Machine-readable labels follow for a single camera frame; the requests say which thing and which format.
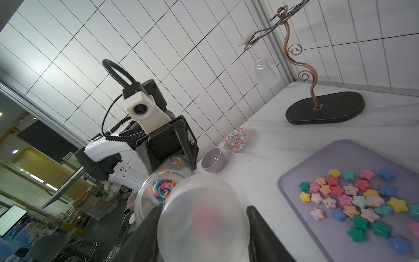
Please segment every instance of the copper metal rack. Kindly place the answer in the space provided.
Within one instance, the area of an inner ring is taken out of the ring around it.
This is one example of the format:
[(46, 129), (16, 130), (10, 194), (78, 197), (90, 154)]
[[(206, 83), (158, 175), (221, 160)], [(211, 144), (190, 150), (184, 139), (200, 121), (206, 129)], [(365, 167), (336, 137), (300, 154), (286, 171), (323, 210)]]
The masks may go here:
[[(288, 41), (290, 39), (290, 34), (291, 34), (290, 25), (288, 24), (288, 19), (291, 16), (293, 16), (295, 13), (297, 13), (301, 8), (303, 8), (308, 3), (308, 1), (310, 0), (303, 0), (298, 5), (292, 7), (290, 11), (288, 10), (287, 5), (280, 7), (277, 11), (277, 14), (274, 15), (274, 17), (272, 17), (270, 20), (272, 21), (275, 19), (275, 17), (278, 17), (279, 18), (278, 22), (276, 22), (273, 26), (269, 28), (262, 29), (255, 32), (251, 37), (249, 37), (248, 41), (246, 41), (245, 43), (246, 46), (244, 49), (245, 50), (250, 49), (252, 46), (256, 44), (257, 41), (259, 41), (259, 39), (261, 39), (262, 37), (274, 31), (275, 28), (277, 28), (279, 25), (284, 25), (287, 30), (287, 36), (285, 37), (285, 42), (284, 42), (284, 47), (283, 47), (285, 58), (288, 60), (288, 62), (290, 62), (293, 65), (299, 65), (308, 69), (308, 70), (300, 71), (298, 73), (298, 78), (301, 80), (308, 80), (310, 77), (309, 75), (312, 76), (313, 83), (311, 85), (310, 92), (311, 92), (311, 97), (313, 98), (313, 102), (314, 102), (314, 110), (320, 110), (322, 105), (318, 104), (316, 95), (314, 94), (314, 87), (316, 86), (317, 80), (318, 80), (318, 74), (317, 74), (316, 69), (309, 64), (297, 62), (290, 56), (290, 53), (294, 56), (301, 54), (301, 52), (303, 51), (303, 48), (301, 47), (300, 44), (292, 44), (289, 47), (287, 47)], [(260, 36), (256, 36), (258, 33), (261, 33), (261, 32), (264, 32), (264, 33)]]

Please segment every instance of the patterned bowl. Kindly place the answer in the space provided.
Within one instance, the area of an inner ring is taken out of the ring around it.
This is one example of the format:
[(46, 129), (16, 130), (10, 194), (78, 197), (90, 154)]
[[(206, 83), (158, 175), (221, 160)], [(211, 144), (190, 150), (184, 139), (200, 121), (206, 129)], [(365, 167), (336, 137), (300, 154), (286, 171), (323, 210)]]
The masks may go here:
[(241, 152), (246, 146), (246, 130), (243, 128), (239, 128), (231, 132), (224, 142), (222, 143), (222, 147), (225, 150), (231, 152)]

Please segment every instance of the screen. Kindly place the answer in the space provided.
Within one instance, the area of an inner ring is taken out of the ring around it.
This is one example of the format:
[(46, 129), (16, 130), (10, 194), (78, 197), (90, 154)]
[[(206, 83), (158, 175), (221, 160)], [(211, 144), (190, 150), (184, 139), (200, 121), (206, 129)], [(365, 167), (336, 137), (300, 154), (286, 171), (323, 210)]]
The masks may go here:
[(78, 150), (39, 120), (20, 132), (18, 137), (60, 164)]
[(0, 236), (3, 238), (5, 234), (27, 213), (26, 210), (13, 205), (0, 217)]

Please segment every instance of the ceiling light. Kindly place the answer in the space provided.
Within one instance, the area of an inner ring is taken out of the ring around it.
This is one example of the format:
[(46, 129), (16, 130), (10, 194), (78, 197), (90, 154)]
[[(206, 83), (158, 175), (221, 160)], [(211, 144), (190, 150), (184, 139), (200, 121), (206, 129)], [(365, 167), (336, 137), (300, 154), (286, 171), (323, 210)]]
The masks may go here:
[(55, 190), (55, 191), (57, 191), (57, 190), (58, 190), (58, 188), (53, 187), (52, 185), (50, 185), (50, 184), (48, 184), (48, 183), (47, 183), (47, 187), (50, 187), (50, 188), (52, 188), (52, 189), (53, 189), (53, 190)]
[(31, 178), (35, 179), (35, 180), (38, 180), (38, 181), (39, 181), (39, 182), (41, 182), (41, 183), (44, 183), (44, 182), (45, 182), (44, 180), (42, 180), (42, 179), (40, 179), (39, 177), (34, 176), (34, 175), (32, 175), (32, 174), (30, 174), (29, 176), (30, 176)]

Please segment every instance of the white tiled wall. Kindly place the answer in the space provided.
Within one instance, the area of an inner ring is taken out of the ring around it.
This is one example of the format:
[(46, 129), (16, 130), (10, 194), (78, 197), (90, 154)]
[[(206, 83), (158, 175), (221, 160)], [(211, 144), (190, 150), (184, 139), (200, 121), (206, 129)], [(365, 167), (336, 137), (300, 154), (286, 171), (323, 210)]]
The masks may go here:
[[(299, 2), (264, 0), (269, 16)], [(319, 80), (419, 90), (418, 13), (417, 0), (311, 0), (290, 19), (288, 46), (302, 45), (294, 59)], [(284, 26), (277, 33), (284, 42)]]
[[(88, 140), (121, 93), (101, 65), (113, 60), (155, 79), (205, 153), (280, 91), (259, 83), (254, 54), (237, 47), (257, 29), (251, 13), (248, 0), (25, 0), (0, 33), (0, 77)], [(265, 41), (254, 48), (281, 77)], [(119, 100), (106, 129), (125, 116)]]

